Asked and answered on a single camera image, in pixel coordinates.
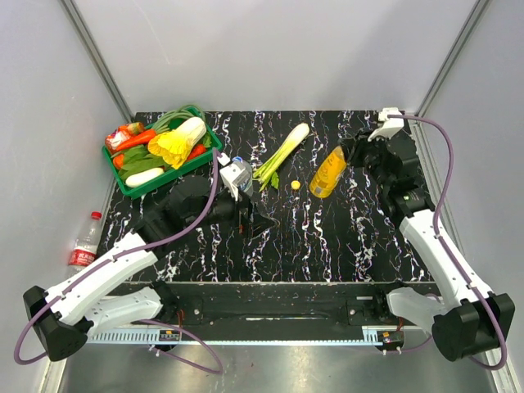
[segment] yellow can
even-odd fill
[[[340,146],[337,146],[320,165],[313,180],[311,180],[309,184],[311,193],[319,198],[329,197],[337,186],[345,168],[344,152]]]

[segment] metal floor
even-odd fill
[[[411,341],[422,333],[409,334]],[[383,357],[374,348],[215,347],[223,376],[203,373],[145,348],[87,345],[65,367],[60,393],[138,392],[495,392],[490,373],[465,359],[449,363],[431,343],[404,355]],[[197,346],[177,355],[214,367]]]

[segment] black marble tabletop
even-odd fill
[[[151,123],[157,113],[139,113]],[[348,168],[333,194],[312,196],[309,182],[340,137],[377,127],[374,111],[247,111],[206,113],[208,125],[230,157],[240,156],[260,167],[289,132],[306,122],[312,135],[280,167],[279,189],[258,193],[253,200],[278,221],[255,239],[236,236],[228,224],[198,228],[174,251],[129,281],[173,282],[387,282],[430,281],[427,269],[383,214],[377,185],[361,169]],[[413,143],[406,129],[395,136]],[[210,165],[194,174],[210,176]],[[298,180],[298,191],[291,181]],[[111,199],[99,255],[112,247],[142,217],[144,205],[160,201],[164,186],[131,201],[118,186]]]

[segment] bottle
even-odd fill
[[[102,236],[102,213],[93,211],[75,242],[75,248],[68,263],[69,277],[89,266],[96,258],[98,243]]]
[[[251,165],[241,157],[234,157],[231,165],[240,170],[240,174],[233,180],[233,184],[251,197],[253,195],[253,169]]]
[[[309,190],[319,198],[327,198],[337,186],[346,168],[346,157],[342,147],[337,146],[320,165],[317,173],[309,184]]]

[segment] green basket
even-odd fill
[[[196,108],[190,107],[187,110],[193,113],[195,116],[199,115],[199,112]],[[182,119],[171,120],[171,122],[169,123],[169,128],[176,129],[183,122],[184,120]],[[211,147],[216,147],[217,150],[221,151],[223,147],[222,142],[219,140],[216,134],[211,130],[209,125],[206,124],[206,128],[207,128],[207,132],[211,135]],[[171,167],[171,169],[166,170],[162,175],[158,176],[157,178],[154,178],[150,180],[149,182],[144,183],[143,185],[138,186],[136,188],[130,188],[125,185],[125,183],[122,181],[122,179],[118,175],[118,170],[113,165],[113,160],[111,159],[111,154],[109,150],[107,150],[107,147],[104,146],[102,148],[102,153],[104,157],[106,158],[107,162],[109,163],[111,170],[113,171],[113,175],[115,176],[116,182],[118,183],[120,190],[122,191],[124,195],[126,195],[127,197],[130,197],[131,199],[141,197],[142,195],[147,194],[150,191],[156,190],[158,187],[163,186],[164,184],[167,184],[169,182],[172,182],[176,178],[179,178],[180,176],[183,176],[186,173],[191,172],[192,170],[195,170],[199,166],[203,166],[204,164],[207,164],[208,162],[211,162],[213,160],[213,152],[210,148],[204,154],[182,165],[179,169],[175,169]]]

